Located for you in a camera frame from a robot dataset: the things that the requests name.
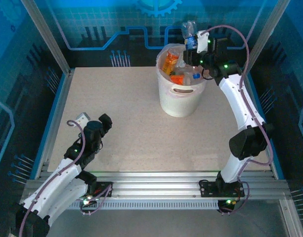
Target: glass panel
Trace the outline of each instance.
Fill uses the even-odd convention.
[[[184,43],[180,26],[187,20],[195,20],[199,30],[229,24],[245,36],[254,26],[250,37],[250,46],[253,46],[277,0],[46,2],[39,0],[38,6],[70,67],[109,67],[123,65],[122,60],[113,62],[110,58],[114,59],[112,50],[120,59],[130,56],[131,66],[154,66],[165,44]],[[229,29],[215,32],[226,34],[232,41],[229,46],[243,45],[240,37]],[[124,65],[129,66],[129,63],[124,61]]]
[[[290,2],[251,77],[259,106],[275,126],[272,140],[283,174],[303,204],[303,0]]]
[[[22,3],[12,2],[0,1],[0,236],[31,174],[62,75]]]

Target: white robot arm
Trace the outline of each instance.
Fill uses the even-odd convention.
[[[112,121],[106,114],[99,121],[88,121],[85,113],[81,117],[74,123],[79,124],[84,137],[68,148],[56,170],[32,195],[10,208],[13,235],[45,237],[57,217],[76,199],[87,196],[86,199],[94,200],[94,194],[110,193],[110,188],[99,189],[96,177],[83,169],[100,150],[101,138],[112,127]]]
[[[247,161],[256,157],[266,148],[265,138],[256,120],[263,126],[268,136],[272,134],[273,126],[265,124],[243,82],[240,86],[241,69],[236,62],[227,58],[228,38],[221,35],[211,37],[205,31],[199,31],[196,38],[198,40],[196,53],[186,53],[185,55],[188,56],[184,57],[184,60],[192,66],[201,65],[204,69],[209,70],[210,76],[228,99],[238,126],[238,134],[229,141],[231,151],[229,160],[216,179],[219,195],[226,195],[241,187],[240,184],[236,183],[238,183],[238,176],[245,168]],[[253,116],[247,104],[254,112]]]

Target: white bucket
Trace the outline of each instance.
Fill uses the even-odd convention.
[[[174,48],[183,52],[185,45],[182,44]],[[178,85],[171,82],[170,77],[161,70],[166,57],[167,50],[164,50],[159,55],[156,65],[161,107],[173,117],[189,116],[198,107],[207,81],[201,80],[196,85]]]

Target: cable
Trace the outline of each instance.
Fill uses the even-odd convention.
[[[24,215],[24,218],[22,220],[22,224],[21,224],[21,227],[19,229],[19,237],[22,237],[23,235],[23,230],[24,230],[24,226],[25,226],[25,222],[26,222],[26,219],[28,217],[28,214],[32,211],[34,205],[37,203],[40,195],[43,193],[43,191],[45,190],[45,188],[57,177],[57,176],[60,176],[65,170],[67,170],[69,167],[71,167],[72,165],[74,165],[79,159],[80,157],[82,156],[83,152],[84,152],[84,149],[86,147],[86,139],[85,139],[85,135],[84,135],[84,132],[83,132],[83,129],[81,128],[81,126],[73,121],[73,120],[68,120],[67,121],[67,124],[69,126],[73,126],[73,124],[71,123],[74,123],[78,128],[79,130],[81,131],[81,134],[82,134],[82,148],[81,148],[81,151],[79,153],[79,155],[77,156],[77,158],[71,162],[69,165],[67,165],[66,167],[62,168],[60,171],[58,171],[58,173],[54,174],[46,183],[45,185],[40,189],[40,191],[37,193],[36,195],[36,198],[32,201],[31,205],[29,206],[27,212],[25,213]]]
[[[222,209],[228,211],[228,214],[230,213],[234,213],[233,210],[226,208],[226,207],[222,207]],[[243,218],[246,218],[247,220],[249,220],[252,224],[254,224],[262,233],[264,233],[266,236],[269,236],[269,234],[261,227],[259,226],[252,218],[250,218],[249,216],[242,214],[240,212],[237,213],[238,215],[242,216]]]
[[[238,189],[235,189],[236,193],[238,194],[238,200],[236,200],[236,202],[240,201],[240,191]]]
[[[93,200],[95,200],[95,199],[97,199],[97,198],[100,198],[105,192],[106,192],[106,194],[105,194],[105,197],[104,197],[104,199],[103,199],[103,201],[100,203],[100,205],[94,210],[94,211],[88,211],[88,213],[86,213],[85,211],[83,211],[83,208],[84,208],[84,206],[83,205],[81,205],[81,207],[80,207],[80,212],[83,214],[83,215],[92,215],[92,214],[94,214],[94,213],[96,213],[99,209],[101,209],[101,207],[103,206],[103,203],[105,202],[105,200],[106,200],[106,198],[107,198],[107,196],[108,196],[108,194],[109,194],[109,192],[112,190],[112,185],[109,185],[109,186],[107,186],[107,188],[103,191],[103,192],[101,192],[99,195],[97,195],[97,196],[95,196],[95,197],[92,197],[91,199],[89,199],[88,201],[93,201]]]
[[[246,61],[246,63],[245,63],[244,71],[242,72],[242,75],[241,75],[241,78],[240,78],[240,82],[239,82],[240,94],[241,94],[241,96],[242,96],[242,98],[243,98],[243,100],[244,100],[244,102],[245,102],[245,104],[246,104],[246,106],[247,106],[247,108],[248,108],[248,111],[249,111],[249,113],[250,113],[252,119],[255,121],[256,125],[257,125],[257,126],[259,127],[259,129],[261,130],[261,132],[262,132],[262,134],[263,134],[263,136],[264,136],[264,138],[265,138],[265,140],[266,140],[266,143],[267,143],[267,145],[268,145],[268,147],[269,147],[269,151],[270,151],[270,152],[269,152],[269,153],[270,153],[270,157],[269,157],[269,160],[268,160],[267,163],[262,163],[262,162],[259,162],[259,161],[255,161],[255,160],[252,160],[252,159],[248,159],[248,160],[246,160],[245,164],[244,164],[244,165],[241,167],[241,169],[239,170],[239,172],[238,172],[238,174],[237,174],[237,180],[238,180],[239,183],[245,183],[245,184],[247,185],[248,191],[247,191],[247,197],[245,198],[245,200],[244,200],[244,202],[241,204],[241,206],[240,206],[238,209],[236,209],[235,211],[232,212],[232,213],[236,213],[236,212],[237,212],[239,209],[241,209],[241,208],[245,205],[245,203],[248,201],[249,193],[250,193],[249,184],[248,184],[247,182],[242,182],[242,181],[240,180],[240,175],[242,174],[242,172],[244,171],[244,169],[246,168],[246,166],[247,166],[247,164],[248,164],[249,162],[252,162],[252,163],[255,163],[255,164],[259,164],[259,165],[263,165],[263,166],[268,166],[268,165],[270,165],[270,164],[273,162],[273,149],[272,149],[272,146],[271,146],[271,143],[270,143],[270,139],[269,139],[269,137],[268,137],[266,131],[264,130],[264,128],[262,127],[262,125],[260,124],[260,122],[258,121],[258,119],[256,118],[256,115],[255,115],[254,111],[252,110],[252,108],[251,108],[251,106],[250,106],[250,104],[249,104],[249,102],[248,102],[248,100],[247,100],[247,98],[246,98],[246,95],[245,95],[245,93],[244,93],[244,90],[243,90],[244,78],[245,78],[245,75],[246,75],[246,72],[247,72],[247,69],[248,69],[248,63],[249,63],[249,47],[248,47],[248,43],[247,43],[247,41],[246,41],[244,35],[243,35],[238,29],[236,29],[236,28],[234,28],[234,27],[232,27],[232,26],[229,26],[229,25],[218,25],[218,26],[211,27],[211,28],[207,29],[206,31],[202,32],[202,33],[201,33],[201,36],[202,36],[203,34],[205,34],[206,32],[209,32],[209,31],[211,31],[211,30],[213,30],[213,29],[216,29],[216,28],[229,28],[229,29],[235,31],[235,32],[242,38],[242,40],[244,41],[244,45],[245,45],[245,47],[246,47],[247,61]]]
[[[203,68],[202,73],[201,73],[202,74],[202,78],[204,78],[205,80],[213,80],[214,79],[213,77],[211,77],[211,78],[204,77],[203,76],[204,71],[205,71],[205,68]]]
[[[199,181],[199,185],[201,185],[202,182],[208,182],[208,180],[207,180],[207,179],[202,179],[202,180],[200,180],[200,181]]]

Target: beige tabletop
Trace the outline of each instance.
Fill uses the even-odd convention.
[[[237,133],[230,105],[209,81],[197,110],[186,118],[167,115],[160,106],[154,67],[76,68],[49,162],[56,169],[78,129],[66,121],[86,112],[103,113],[113,128],[87,171],[216,171],[228,161],[229,139]],[[265,162],[262,152],[257,160]],[[269,170],[249,164],[247,170]]]

